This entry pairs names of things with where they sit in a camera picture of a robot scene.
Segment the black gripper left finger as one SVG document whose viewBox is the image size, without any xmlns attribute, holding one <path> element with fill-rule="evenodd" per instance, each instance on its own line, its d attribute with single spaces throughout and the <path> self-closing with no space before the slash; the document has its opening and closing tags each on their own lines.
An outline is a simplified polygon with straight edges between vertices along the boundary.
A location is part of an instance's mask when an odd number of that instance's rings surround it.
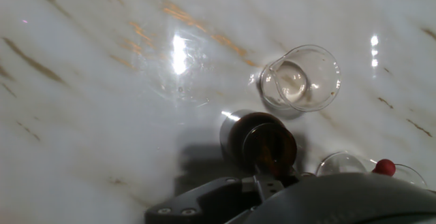
<svg viewBox="0 0 436 224">
<path fill-rule="evenodd" d="M 218 178 L 149 208 L 144 222 L 244 223 L 257 207 L 283 189 L 281 181 L 265 175 Z"/>
</svg>

